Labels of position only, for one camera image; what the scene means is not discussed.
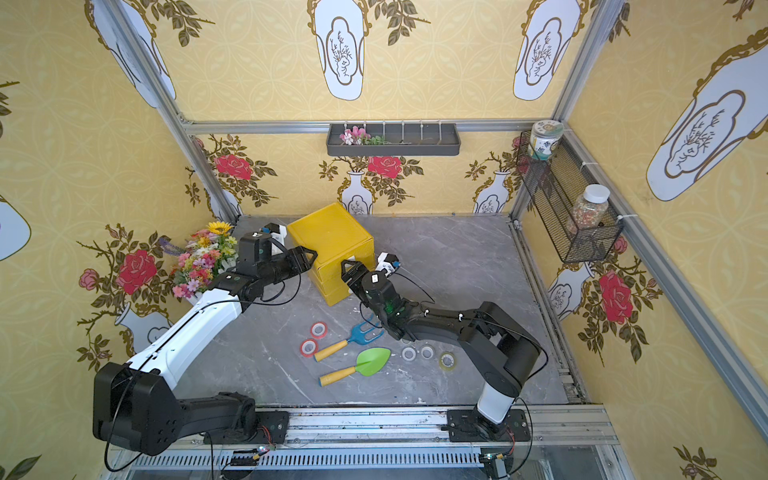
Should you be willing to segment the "yellow drawer cabinet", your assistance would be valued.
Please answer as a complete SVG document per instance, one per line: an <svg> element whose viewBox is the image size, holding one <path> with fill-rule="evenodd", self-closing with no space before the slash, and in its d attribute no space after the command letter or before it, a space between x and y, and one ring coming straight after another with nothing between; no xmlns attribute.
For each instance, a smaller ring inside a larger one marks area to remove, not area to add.
<svg viewBox="0 0 768 480"><path fill-rule="evenodd" d="M317 252L309 278L329 306L347 298L351 291L342 281L342 261L375 265L374 239L339 203L330 204L287 226L294 246Z"/></svg>

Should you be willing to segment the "clear tape roll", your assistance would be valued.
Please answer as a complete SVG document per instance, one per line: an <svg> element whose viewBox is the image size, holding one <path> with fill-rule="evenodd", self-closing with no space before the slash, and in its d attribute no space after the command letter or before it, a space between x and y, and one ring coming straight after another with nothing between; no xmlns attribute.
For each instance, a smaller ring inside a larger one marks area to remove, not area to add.
<svg viewBox="0 0 768 480"><path fill-rule="evenodd" d="M419 352L420 352L420 354L421 354L422 358L423 358L423 359L425 359L425 360L429 360L429 359L432 359L432 358L435 356L435 350L434 350L434 348L433 348L432 346L430 346L430 345L424 345L424 346L423 346L423 347L422 347L422 348L419 350Z"/></svg>
<svg viewBox="0 0 768 480"><path fill-rule="evenodd" d="M414 361L417 358L417 355L418 355L418 353L417 353L416 349L413 348L413 347L410 347L410 346L404 347L402 349L402 351L401 351L402 359L407 361L407 362Z"/></svg>

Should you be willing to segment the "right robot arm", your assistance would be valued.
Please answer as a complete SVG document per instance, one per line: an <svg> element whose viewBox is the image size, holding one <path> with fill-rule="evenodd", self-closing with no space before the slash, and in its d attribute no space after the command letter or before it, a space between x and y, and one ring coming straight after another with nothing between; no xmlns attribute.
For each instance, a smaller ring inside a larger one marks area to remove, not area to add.
<svg viewBox="0 0 768 480"><path fill-rule="evenodd" d="M477 422L502 425L544 353L538 340L493 302L469 310L429 307L401 296L385 271L354 260L341 263L341 279L394 339L460 347L484 381Z"/></svg>

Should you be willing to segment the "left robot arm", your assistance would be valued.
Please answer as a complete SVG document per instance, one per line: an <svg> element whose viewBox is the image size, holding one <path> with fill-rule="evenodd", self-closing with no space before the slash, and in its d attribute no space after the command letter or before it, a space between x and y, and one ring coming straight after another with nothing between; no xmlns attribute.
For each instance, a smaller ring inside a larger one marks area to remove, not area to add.
<svg viewBox="0 0 768 480"><path fill-rule="evenodd" d="M248 307L264 305L267 286L301 277L317 258L304 246L286 248L267 229L244 235L239 249L236 264L214 278L181 320L126 363L110 362L97 372L95 438L156 456L190 435L240 442L260 433L255 402L246 395L179 399L174 394L183 373L221 330Z"/></svg>

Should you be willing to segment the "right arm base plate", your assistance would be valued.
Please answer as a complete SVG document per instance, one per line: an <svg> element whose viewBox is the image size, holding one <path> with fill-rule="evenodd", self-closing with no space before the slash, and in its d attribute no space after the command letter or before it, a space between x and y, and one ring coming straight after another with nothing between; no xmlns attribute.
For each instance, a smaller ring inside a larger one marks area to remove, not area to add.
<svg viewBox="0 0 768 480"><path fill-rule="evenodd" d="M452 442L528 442L532 437L531 422L526 411L519 408L510 409L499 424L476 408L448 410L443 430Z"/></svg>

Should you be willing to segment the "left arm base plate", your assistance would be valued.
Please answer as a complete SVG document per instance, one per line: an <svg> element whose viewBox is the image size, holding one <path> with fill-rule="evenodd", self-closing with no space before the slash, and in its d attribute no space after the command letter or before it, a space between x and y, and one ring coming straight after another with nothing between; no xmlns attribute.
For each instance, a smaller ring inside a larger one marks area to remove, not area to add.
<svg viewBox="0 0 768 480"><path fill-rule="evenodd" d="M282 444L285 442L290 413L283 410L249 411L231 425L204 433L208 445Z"/></svg>

